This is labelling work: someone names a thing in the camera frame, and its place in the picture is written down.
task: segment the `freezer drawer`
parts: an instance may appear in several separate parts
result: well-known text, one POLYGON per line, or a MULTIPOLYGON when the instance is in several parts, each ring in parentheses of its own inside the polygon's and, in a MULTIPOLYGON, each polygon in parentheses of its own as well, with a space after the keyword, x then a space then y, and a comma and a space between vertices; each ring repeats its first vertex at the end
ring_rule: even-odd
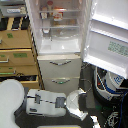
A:
POLYGON ((23 17, 27 14, 24 5, 0 6, 0 9, 3 16, 5 17, 23 17))
POLYGON ((28 31, 0 31, 0 49, 31 48, 28 31))
POLYGON ((80 76, 81 59, 78 55, 46 55, 37 59, 43 78, 80 76))
POLYGON ((31 49, 0 50, 0 66, 35 65, 31 49))
POLYGON ((38 75, 36 65, 32 66, 12 66, 12 67, 1 67, 0 66, 0 77, 4 76, 28 76, 38 75))
POLYGON ((46 91, 65 93, 68 96, 78 89, 79 78, 43 79, 43 83, 46 91))

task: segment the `white appliance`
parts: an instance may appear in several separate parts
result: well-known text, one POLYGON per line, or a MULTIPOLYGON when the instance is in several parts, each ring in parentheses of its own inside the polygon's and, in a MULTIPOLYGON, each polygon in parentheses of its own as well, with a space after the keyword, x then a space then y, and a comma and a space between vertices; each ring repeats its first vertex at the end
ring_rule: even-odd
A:
POLYGON ((128 0, 25 1, 46 90, 78 88, 81 59, 128 78, 128 0))

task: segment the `floor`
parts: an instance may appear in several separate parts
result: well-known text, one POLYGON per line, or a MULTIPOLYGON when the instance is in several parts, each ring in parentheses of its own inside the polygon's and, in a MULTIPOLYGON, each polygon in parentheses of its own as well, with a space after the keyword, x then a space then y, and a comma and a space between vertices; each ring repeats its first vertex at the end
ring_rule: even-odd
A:
MULTIPOLYGON (((91 65, 86 65, 81 71, 80 78, 80 88, 87 91, 92 82, 93 70, 91 65)), ((87 93, 86 102, 83 103, 83 106, 86 106, 88 111, 88 116, 84 121, 70 116, 69 112, 66 112, 64 117, 41 117, 41 116, 30 116, 25 112, 22 112, 21 115, 16 119, 16 123, 20 128, 37 128, 38 126, 47 126, 47 125, 78 125, 81 128, 92 128, 93 121, 90 116, 94 115, 98 117, 99 124, 103 128, 106 119, 102 115, 100 109, 96 109, 97 101, 93 96, 93 91, 90 90, 87 93)))

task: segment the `white refrigerator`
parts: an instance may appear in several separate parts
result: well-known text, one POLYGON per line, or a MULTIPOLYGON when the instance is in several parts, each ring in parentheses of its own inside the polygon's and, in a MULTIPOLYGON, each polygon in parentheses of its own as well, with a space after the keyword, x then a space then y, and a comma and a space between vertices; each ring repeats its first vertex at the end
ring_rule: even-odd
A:
POLYGON ((25 0, 48 91, 78 89, 81 62, 128 78, 128 0, 25 0))

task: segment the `cable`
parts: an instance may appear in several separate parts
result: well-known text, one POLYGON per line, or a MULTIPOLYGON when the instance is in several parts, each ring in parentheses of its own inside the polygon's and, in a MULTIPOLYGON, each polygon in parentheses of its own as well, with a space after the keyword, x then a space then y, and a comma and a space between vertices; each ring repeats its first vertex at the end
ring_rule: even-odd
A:
POLYGON ((84 80, 84 81, 87 81, 87 82, 90 83, 90 86, 91 87, 86 91, 86 93, 89 92, 92 89, 92 83, 91 83, 91 81, 90 80, 87 80, 87 79, 80 79, 80 80, 84 80))
POLYGON ((127 93, 128 93, 128 90, 124 93, 124 96, 123 96, 122 101, 121 101, 120 122, 119 122, 118 128, 120 128, 120 125, 121 125, 121 119, 122 119, 122 106, 123 106, 124 97, 126 96, 127 93))

